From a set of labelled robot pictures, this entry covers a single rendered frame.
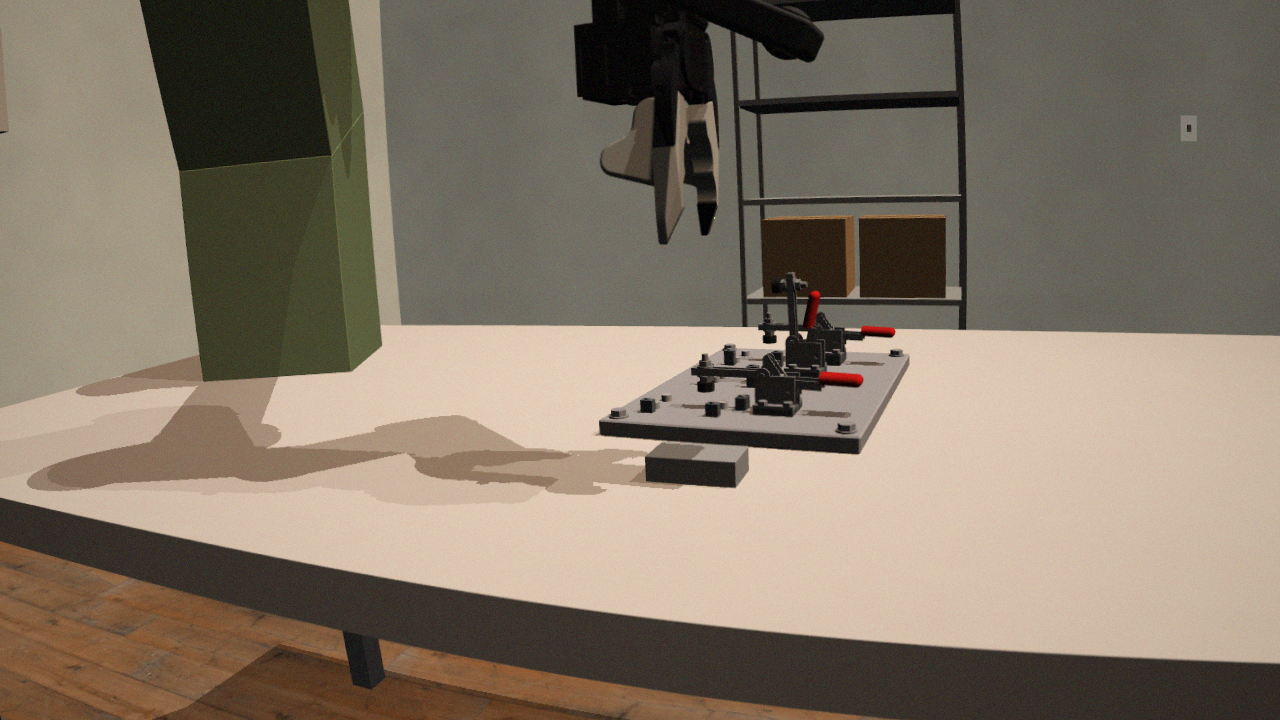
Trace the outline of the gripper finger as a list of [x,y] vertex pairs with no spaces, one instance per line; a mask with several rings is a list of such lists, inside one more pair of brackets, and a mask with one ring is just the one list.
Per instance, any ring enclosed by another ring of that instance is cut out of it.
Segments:
[[676,41],[660,44],[660,60],[652,64],[652,90],[634,110],[623,138],[605,146],[600,167],[607,176],[654,186],[659,243],[668,243],[684,211],[684,143],[689,113]]
[[698,217],[703,234],[710,233],[718,208],[719,123],[716,82],[704,104],[686,106],[689,132],[684,143],[684,184],[698,188]]

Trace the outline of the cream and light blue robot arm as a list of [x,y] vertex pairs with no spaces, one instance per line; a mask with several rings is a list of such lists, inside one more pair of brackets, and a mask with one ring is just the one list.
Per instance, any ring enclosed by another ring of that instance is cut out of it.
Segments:
[[663,0],[703,19],[760,42],[782,60],[814,61],[823,32],[805,12],[762,0]]

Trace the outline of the red-handled toggle clamp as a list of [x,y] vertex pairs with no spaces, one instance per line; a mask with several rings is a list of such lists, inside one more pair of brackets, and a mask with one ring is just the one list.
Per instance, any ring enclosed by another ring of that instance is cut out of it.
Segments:
[[[817,314],[817,319],[820,324],[817,323],[815,325],[824,327],[824,329],[819,327],[817,340],[826,340],[827,365],[840,366],[846,360],[845,345],[847,345],[847,340],[863,341],[865,340],[863,336],[892,338],[895,334],[895,329],[890,327],[861,325],[861,331],[845,331],[845,327],[832,327],[823,313],[819,315]],[[767,313],[764,322],[758,324],[758,331],[765,332],[765,334],[763,334],[763,343],[774,345],[777,343],[774,331],[790,329],[787,323],[776,323],[774,318],[772,318],[772,313]]]

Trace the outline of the grey toggle clamp with red handle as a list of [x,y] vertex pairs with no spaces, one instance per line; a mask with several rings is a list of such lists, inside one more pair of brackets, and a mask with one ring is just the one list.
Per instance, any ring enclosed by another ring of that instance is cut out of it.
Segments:
[[708,354],[701,354],[699,365],[691,368],[691,375],[700,378],[698,392],[701,393],[716,391],[713,375],[755,378],[753,415],[765,416],[794,416],[803,407],[803,389],[822,391],[826,386],[858,388],[863,383],[860,374],[820,372],[819,378],[812,378],[800,377],[799,372],[783,372],[772,354],[763,357],[763,368],[713,366]]

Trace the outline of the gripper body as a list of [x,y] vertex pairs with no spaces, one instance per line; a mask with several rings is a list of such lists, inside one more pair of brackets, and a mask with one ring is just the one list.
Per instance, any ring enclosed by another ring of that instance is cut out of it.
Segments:
[[637,106],[654,97],[652,64],[660,60],[662,42],[676,41],[684,99],[692,97],[689,105],[704,104],[714,82],[710,38],[704,32],[708,20],[663,0],[591,3],[593,23],[573,26],[577,97],[613,106]]

